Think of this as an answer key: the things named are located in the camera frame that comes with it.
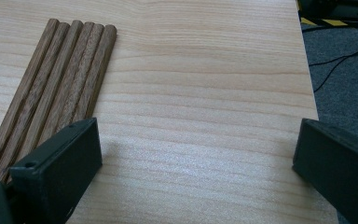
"wooden table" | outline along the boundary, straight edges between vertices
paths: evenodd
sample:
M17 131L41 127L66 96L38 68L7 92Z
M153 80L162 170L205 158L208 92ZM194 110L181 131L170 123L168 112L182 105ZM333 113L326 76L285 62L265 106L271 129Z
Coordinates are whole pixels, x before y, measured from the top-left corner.
M118 29L69 223L337 222L291 170L317 118L294 0L0 1L0 123L49 18Z

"black object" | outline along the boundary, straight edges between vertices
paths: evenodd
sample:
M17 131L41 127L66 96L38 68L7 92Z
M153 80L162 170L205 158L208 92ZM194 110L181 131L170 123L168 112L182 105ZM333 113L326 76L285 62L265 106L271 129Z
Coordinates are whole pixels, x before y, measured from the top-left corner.
M297 1L300 14L305 18L358 22L358 0Z
M358 223L358 137L303 119L293 169L350 223Z
M63 128L0 182L0 223L65 223L101 166L97 119Z

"brown wooden rod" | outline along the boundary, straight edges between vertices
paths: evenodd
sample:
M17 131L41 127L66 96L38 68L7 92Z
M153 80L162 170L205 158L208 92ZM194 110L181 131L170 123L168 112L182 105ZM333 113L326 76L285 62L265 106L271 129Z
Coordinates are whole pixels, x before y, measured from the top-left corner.
M7 180L7 168L12 165L19 153L21 143L25 138L29 125L36 110L37 103L42 95L43 89L48 81L48 76L51 72L57 56L59 54L62 42L68 31L69 24L61 22L54 34L50 47L45 59L40 66L39 72L34 79L34 84L24 102L24 106L19 114L19 118L14 126L13 132L8 138L7 144L4 146L5 151L0 160L0 180Z
M63 111L60 115L56 132L72 122L72 118L74 117L76 111L77 102L80 98L81 92L83 91L87 74L90 70L92 59L94 58L95 51L97 50L102 33L103 26L101 24L94 24L89 36L89 41L87 42L86 49L80 61L74 83L71 86L71 90L68 93L68 98L66 98Z
M106 25L104 27L103 36L92 61L72 122L92 116L113 46L115 45L116 35L117 29L115 26Z
M43 127L45 126L48 112L50 111L51 104L56 96L58 87L61 84L63 73L68 65L71 55L74 51L76 41L79 37L80 31L83 27L81 21L73 21L69 28L68 34L63 41L60 53L54 64L51 74L48 78L48 83L43 91L42 97L38 103L37 109L34 112L31 125L26 134L25 140L22 144L20 154L17 157L17 161L28 155L36 147L39 141L39 136Z
M45 123L42 134L39 138L38 145L41 145L43 142L48 140L57 129L58 121L60 119L60 114L65 105L66 98L68 97L69 90L71 90L72 83L74 82L75 74L78 70L80 60L82 58L83 52L87 46L88 39L92 30L93 22L85 22L83 29L80 33L80 37L77 40L74 52L72 54L71 60L68 63L68 67L65 71L65 74L62 78L62 83L57 91L54 103L51 106L51 109L48 113L48 118Z
M18 115L22 109L22 102L27 97L31 86L34 83L36 74L46 56L51 39L53 38L58 25L59 21L57 20L50 19L48 21L48 24L46 25L46 28L36 45L31 61L29 62L28 67L21 79L20 85L14 94L7 113L5 114L0 126L0 158L5 150L4 145L10 137L14 124L17 122Z

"yellow and black tape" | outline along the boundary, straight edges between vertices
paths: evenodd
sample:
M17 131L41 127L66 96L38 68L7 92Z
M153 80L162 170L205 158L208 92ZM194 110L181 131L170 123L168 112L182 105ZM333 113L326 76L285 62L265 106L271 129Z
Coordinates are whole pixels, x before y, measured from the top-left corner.
M307 18L301 15L301 5L297 2L298 17L300 18L301 23L308 25L322 25L322 26L358 26L356 21L336 21L336 20L325 20L325 19L315 19Z

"wood grain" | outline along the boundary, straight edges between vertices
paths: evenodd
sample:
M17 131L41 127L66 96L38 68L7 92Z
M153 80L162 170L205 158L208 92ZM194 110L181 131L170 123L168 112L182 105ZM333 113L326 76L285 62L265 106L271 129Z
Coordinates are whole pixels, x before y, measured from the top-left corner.
M68 223L337 223L291 170L317 118L296 2L0 1L0 123L49 18L118 33L103 168Z
M46 83L48 82L51 69L57 60L57 56L68 28L69 24L65 22L60 22L58 25L57 31L55 32L48 48L48 52L46 53L46 57L34 79L33 86L23 103L23 108L19 114L19 118L13 127L13 131L7 140L7 144L4 146L5 151L3 152L0 160L1 181L7 180L7 168L17 159L21 149L21 143L27 134L37 104L43 93L43 89L45 89Z
M98 43L100 42L102 33L103 26L101 24L94 24L89 35L86 49L83 52L79 68L77 69L74 83L72 84L71 90L68 92L68 96L65 100L65 105L63 106L56 132L72 123L72 119L76 112L77 103L79 101L81 92L83 91L83 87L87 79L87 74L91 68L91 63L98 48Z
M40 40L36 46L31 61L29 62L28 67L25 70L20 85L17 88L16 93L14 94L13 100L7 110L7 113L5 114L5 118L0 126L0 158L2 156L2 153L4 152L5 143L11 135L13 126L17 121L17 117L21 111L22 102L27 97L28 91L31 89L31 86L34 83L37 71L39 70L39 67L45 58L51 39L54 36L58 25L59 22L57 20L51 19L48 21L45 31L40 37Z
M106 25L104 27L100 44L95 52L94 60L87 75L72 122L91 118L100 88L103 84L103 77L112 55L113 46L115 45L116 34L117 29L115 26Z
M66 98L68 97L69 90L71 90L72 83L74 82L75 74L77 73L77 69L79 67L84 49L87 46L87 41L89 40L93 25L93 22L85 22L83 26L83 29L80 33L80 37L78 38L76 43L74 53L72 54L71 60L68 64L68 69L66 70L62 78L62 84L59 87L57 95L54 99L54 103L49 111L48 118L46 120L43 132L40 136L38 145L44 143L53 134L56 133L60 114L62 113Z
M45 122L48 112L51 109L51 104L56 97L57 89L59 88L63 74L66 70L68 62L74 52L74 48L79 37L80 31L83 27L81 21L73 21L68 33L63 41L60 53L48 77L48 83L43 91L42 97L38 103L37 109L34 112L31 125L28 129L25 139L20 149L20 154L17 161L28 155L34 148L37 147L39 137L45 127Z

